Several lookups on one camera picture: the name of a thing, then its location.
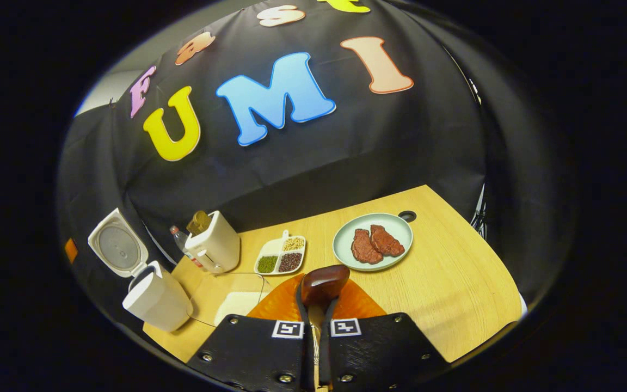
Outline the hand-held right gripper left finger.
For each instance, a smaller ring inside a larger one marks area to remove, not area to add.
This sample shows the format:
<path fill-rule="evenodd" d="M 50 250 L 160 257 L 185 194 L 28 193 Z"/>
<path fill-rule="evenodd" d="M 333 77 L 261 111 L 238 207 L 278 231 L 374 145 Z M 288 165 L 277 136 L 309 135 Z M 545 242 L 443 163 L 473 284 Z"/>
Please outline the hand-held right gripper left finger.
<path fill-rule="evenodd" d="M 298 274 L 271 287 L 260 274 L 204 278 L 192 318 L 212 328 L 187 365 L 247 391 L 314 391 L 312 330 L 298 304 Z"/>

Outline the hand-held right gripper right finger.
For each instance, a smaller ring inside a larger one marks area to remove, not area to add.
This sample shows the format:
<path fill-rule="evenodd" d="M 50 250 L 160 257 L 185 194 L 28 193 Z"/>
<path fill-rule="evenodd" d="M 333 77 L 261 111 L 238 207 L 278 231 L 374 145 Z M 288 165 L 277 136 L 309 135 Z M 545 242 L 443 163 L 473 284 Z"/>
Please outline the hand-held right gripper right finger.
<path fill-rule="evenodd" d="M 352 280 L 326 310 L 319 384 L 331 391 L 411 391 L 450 369 L 407 313 L 386 313 Z"/>

